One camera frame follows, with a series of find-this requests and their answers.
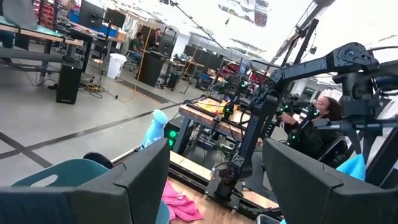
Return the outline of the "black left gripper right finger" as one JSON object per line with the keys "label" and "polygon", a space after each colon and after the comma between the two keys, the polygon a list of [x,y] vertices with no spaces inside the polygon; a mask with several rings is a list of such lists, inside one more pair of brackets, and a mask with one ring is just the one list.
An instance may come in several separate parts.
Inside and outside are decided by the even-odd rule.
{"label": "black left gripper right finger", "polygon": [[287,224],[398,224],[398,189],[384,190],[265,139],[267,177]]}

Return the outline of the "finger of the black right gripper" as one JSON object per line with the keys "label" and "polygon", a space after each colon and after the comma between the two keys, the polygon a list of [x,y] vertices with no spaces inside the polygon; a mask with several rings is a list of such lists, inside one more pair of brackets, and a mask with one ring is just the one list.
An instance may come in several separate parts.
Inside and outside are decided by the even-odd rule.
{"label": "finger of the black right gripper", "polygon": [[343,132],[351,141],[351,145],[348,148],[348,150],[345,152],[345,155],[352,156],[354,152],[356,153],[356,155],[361,154],[362,151],[361,151],[360,139],[358,137],[356,130],[355,129],[344,129]]}
{"label": "finger of the black right gripper", "polygon": [[382,189],[398,186],[398,128],[390,132],[368,166],[366,182]]}

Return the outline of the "blue microfiber towel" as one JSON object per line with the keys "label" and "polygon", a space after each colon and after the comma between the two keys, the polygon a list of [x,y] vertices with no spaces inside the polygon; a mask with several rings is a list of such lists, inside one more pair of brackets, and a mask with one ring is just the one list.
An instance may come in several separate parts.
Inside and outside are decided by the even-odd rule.
{"label": "blue microfiber towel", "polygon": [[366,175],[366,163],[362,154],[348,159],[336,168],[338,171],[364,181]]}

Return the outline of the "pink microfiber towel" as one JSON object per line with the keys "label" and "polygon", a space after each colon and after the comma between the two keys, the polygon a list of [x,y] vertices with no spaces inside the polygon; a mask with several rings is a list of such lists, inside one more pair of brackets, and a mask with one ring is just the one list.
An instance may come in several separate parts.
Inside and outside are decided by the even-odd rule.
{"label": "pink microfiber towel", "polygon": [[170,219],[179,218],[185,222],[193,222],[203,219],[195,202],[186,195],[176,191],[167,180],[162,194],[162,201],[167,205]]}

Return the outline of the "person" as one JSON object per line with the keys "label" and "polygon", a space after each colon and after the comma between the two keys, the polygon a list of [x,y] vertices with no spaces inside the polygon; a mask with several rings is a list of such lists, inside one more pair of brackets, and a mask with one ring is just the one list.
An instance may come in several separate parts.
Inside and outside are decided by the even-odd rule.
{"label": "person", "polygon": [[[341,120],[341,105],[333,98],[323,96],[316,100],[315,107],[320,114],[318,119],[329,119],[331,121]],[[279,119],[284,123],[285,132],[290,135],[292,131],[299,127],[298,121],[291,114],[282,114]],[[301,153],[314,159],[321,156],[334,141],[342,137],[342,133],[336,130],[317,129],[312,124],[306,125],[301,132],[299,141],[292,143],[290,146]],[[245,181],[245,186],[257,193],[270,192],[272,189],[269,185],[264,185],[264,176],[266,168],[262,159],[262,146],[259,146],[253,152],[252,158],[252,175]]]}
{"label": "person", "polygon": [[142,49],[142,44],[143,44],[143,34],[141,32],[138,32],[136,34],[136,37],[131,40],[130,45],[129,45],[129,50],[131,51],[130,57],[132,57],[134,60],[136,60],[138,63],[141,62],[142,60],[142,54],[143,54],[143,49]]}
{"label": "person", "polygon": [[153,35],[152,39],[152,48],[154,50],[159,49],[161,37],[162,37],[162,31],[159,28],[156,28],[155,34]]}

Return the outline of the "clear plastic bin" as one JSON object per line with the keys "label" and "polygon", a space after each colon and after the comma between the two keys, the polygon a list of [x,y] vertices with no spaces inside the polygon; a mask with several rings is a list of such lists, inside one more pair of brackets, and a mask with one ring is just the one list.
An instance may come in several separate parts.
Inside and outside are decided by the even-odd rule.
{"label": "clear plastic bin", "polygon": [[280,221],[278,221],[272,217],[269,217],[265,214],[260,214],[255,219],[254,224],[280,224]]}

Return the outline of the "light blue spray bottle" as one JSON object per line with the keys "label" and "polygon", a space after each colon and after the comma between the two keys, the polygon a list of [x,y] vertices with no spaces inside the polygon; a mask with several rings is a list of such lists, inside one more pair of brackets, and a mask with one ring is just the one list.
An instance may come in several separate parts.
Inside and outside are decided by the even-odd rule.
{"label": "light blue spray bottle", "polygon": [[154,110],[152,114],[153,120],[144,135],[140,150],[164,137],[164,128],[169,122],[167,115],[158,109]]}

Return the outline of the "black computer green fans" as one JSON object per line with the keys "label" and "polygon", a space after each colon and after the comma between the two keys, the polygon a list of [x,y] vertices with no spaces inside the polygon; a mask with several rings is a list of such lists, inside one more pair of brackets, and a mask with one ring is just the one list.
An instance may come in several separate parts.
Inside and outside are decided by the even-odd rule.
{"label": "black computer green fans", "polygon": [[[169,146],[171,150],[174,149],[183,121],[184,117],[179,116],[172,119],[165,125],[164,136],[169,139]],[[177,154],[183,154],[188,144],[188,141],[189,141],[188,131],[186,131],[180,143],[180,148],[176,151]]]}

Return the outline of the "grey overhead rig beam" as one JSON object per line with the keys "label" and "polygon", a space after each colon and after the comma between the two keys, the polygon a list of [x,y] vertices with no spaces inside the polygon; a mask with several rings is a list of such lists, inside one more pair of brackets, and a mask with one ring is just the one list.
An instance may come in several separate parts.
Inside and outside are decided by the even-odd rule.
{"label": "grey overhead rig beam", "polygon": [[307,30],[310,27],[312,21],[317,19],[321,14],[330,7],[335,0],[312,0],[309,6],[306,8],[305,12],[302,14],[301,18],[296,23],[293,31],[284,40],[283,44],[280,46],[275,56],[272,57],[270,63],[275,63],[284,53],[284,65],[291,54],[291,51],[297,41],[303,38],[307,34]]}

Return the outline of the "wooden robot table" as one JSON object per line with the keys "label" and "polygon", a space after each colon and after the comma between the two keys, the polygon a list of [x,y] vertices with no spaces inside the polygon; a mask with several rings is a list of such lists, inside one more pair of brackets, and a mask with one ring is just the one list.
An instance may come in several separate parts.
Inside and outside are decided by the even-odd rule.
{"label": "wooden robot table", "polygon": [[177,154],[182,154],[183,151],[185,150],[185,144],[182,143],[184,137],[185,137],[185,132],[187,127],[189,126],[190,122],[197,122],[200,125],[206,126],[208,128],[212,128],[215,125],[215,131],[219,132],[220,134],[223,134],[225,136],[234,138],[236,142],[241,142],[242,137],[241,133],[244,133],[244,131],[241,128],[237,128],[235,126],[232,126],[229,123],[226,123],[224,121],[220,121],[219,123],[216,123],[213,121],[213,117],[203,113],[200,110],[196,110],[195,108],[189,107],[187,104],[183,104],[179,107],[178,112],[184,116],[183,124],[180,128],[179,136],[177,140],[175,141],[174,149],[173,151],[176,152]]}

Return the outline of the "black computer tower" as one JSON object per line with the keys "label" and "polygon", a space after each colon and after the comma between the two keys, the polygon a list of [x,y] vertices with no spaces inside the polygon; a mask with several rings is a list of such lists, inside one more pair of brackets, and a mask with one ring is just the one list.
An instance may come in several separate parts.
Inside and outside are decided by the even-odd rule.
{"label": "black computer tower", "polygon": [[63,64],[58,76],[56,102],[74,105],[81,80],[81,68]]}

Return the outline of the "black cabinet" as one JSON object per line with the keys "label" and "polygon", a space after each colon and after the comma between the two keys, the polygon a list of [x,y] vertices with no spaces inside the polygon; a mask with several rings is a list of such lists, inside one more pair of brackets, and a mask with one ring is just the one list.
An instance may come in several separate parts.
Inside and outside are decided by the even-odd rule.
{"label": "black cabinet", "polygon": [[140,82],[155,87],[160,76],[161,69],[168,57],[155,51],[147,51],[141,60],[139,74],[137,76]]}

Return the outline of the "white trash bin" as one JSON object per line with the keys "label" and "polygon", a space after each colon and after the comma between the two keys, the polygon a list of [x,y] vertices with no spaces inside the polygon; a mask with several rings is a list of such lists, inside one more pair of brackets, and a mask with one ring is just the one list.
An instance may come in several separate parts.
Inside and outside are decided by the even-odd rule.
{"label": "white trash bin", "polygon": [[123,65],[126,63],[127,58],[122,54],[111,53],[109,55],[109,65],[106,76],[108,78],[116,79],[120,76]]}

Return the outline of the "black monitor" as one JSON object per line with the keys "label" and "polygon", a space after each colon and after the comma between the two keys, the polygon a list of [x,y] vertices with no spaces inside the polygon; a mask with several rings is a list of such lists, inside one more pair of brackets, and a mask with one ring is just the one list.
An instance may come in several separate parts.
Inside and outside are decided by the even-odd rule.
{"label": "black monitor", "polygon": [[111,25],[122,28],[126,19],[126,15],[117,10],[107,8],[105,18]]}
{"label": "black monitor", "polygon": [[78,23],[87,28],[99,29],[102,26],[104,9],[87,0],[82,0]]}

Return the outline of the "wooden workbench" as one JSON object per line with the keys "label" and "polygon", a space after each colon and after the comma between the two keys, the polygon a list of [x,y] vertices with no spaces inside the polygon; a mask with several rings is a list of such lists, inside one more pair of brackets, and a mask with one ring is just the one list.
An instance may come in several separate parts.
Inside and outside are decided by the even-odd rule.
{"label": "wooden workbench", "polygon": [[[0,57],[13,57],[15,59],[21,58],[24,60],[37,60],[41,61],[41,66],[28,65],[21,63],[6,63],[0,61],[0,69],[20,70],[22,72],[40,72],[41,75],[46,73],[59,73],[59,79],[63,76],[70,75],[77,79],[79,85],[81,80],[81,62],[73,58],[76,46],[82,46],[82,41],[76,39],[69,39],[64,35],[57,34],[42,26],[38,26],[37,30],[23,29],[12,24],[0,23],[0,30],[14,32],[15,34],[26,35],[28,37],[36,37],[45,41],[44,53],[29,52],[18,49],[0,48]],[[52,42],[60,42],[61,44],[68,44],[69,49],[67,55],[51,55],[50,48]]]}

